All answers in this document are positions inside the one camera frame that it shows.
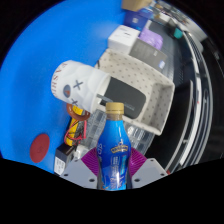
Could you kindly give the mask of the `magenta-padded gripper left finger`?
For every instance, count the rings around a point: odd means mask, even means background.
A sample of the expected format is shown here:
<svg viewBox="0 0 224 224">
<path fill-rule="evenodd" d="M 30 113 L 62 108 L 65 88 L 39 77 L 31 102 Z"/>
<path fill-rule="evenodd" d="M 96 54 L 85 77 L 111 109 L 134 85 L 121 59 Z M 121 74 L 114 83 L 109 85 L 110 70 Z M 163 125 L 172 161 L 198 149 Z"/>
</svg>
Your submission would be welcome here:
<svg viewBox="0 0 224 224">
<path fill-rule="evenodd" d="M 99 164 L 96 149 L 87 152 L 81 159 L 73 159 L 60 175 L 61 178 L 78 186 L 96 189 Z"/>
</svg>

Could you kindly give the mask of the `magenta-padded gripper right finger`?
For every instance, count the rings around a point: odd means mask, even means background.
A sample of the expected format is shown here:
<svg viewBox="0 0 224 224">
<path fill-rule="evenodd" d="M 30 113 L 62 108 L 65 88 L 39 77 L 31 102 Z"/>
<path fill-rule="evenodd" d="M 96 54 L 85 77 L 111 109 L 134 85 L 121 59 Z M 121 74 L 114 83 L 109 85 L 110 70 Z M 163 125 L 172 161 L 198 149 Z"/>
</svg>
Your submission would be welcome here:
<svg viewBox="0 0 224 224">
<path fill-rule="evenodd" d="M 144 187 L 165 176 L 167 176 L 167 172 L 155 158 L 147 159 L 136 149 L 131 149 L 131 156 L 128 165 L 128 189 Z"/>
</svg>

